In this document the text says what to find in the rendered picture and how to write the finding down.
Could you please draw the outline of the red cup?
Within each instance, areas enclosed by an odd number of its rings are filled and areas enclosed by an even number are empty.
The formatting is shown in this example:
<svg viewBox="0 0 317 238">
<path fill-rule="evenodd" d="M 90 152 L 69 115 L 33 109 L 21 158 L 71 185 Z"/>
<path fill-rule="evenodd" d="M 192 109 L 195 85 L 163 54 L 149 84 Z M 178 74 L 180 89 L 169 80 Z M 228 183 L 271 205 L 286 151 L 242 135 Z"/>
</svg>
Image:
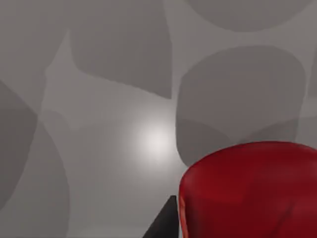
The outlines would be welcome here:
<svg viewBox="0 0 317 238">
<path fill-rule="evenodd" d="M 317 149 L 278 141 L 216 151 L 179 186 L 183 238 L 317 238 Z"/>
</svg>

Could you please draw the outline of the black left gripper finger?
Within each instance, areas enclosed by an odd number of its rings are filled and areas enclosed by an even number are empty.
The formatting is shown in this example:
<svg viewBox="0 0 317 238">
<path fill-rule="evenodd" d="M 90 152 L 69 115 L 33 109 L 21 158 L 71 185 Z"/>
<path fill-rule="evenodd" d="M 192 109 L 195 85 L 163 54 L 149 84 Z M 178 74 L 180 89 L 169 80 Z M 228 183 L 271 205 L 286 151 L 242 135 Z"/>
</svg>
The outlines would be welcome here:
<svg viewBox="0 0 317 238">
<path fill-rule="evenodd" d="M 142 238 L 179 238 L 176 195 L 171 195 Z"/>
</svg>

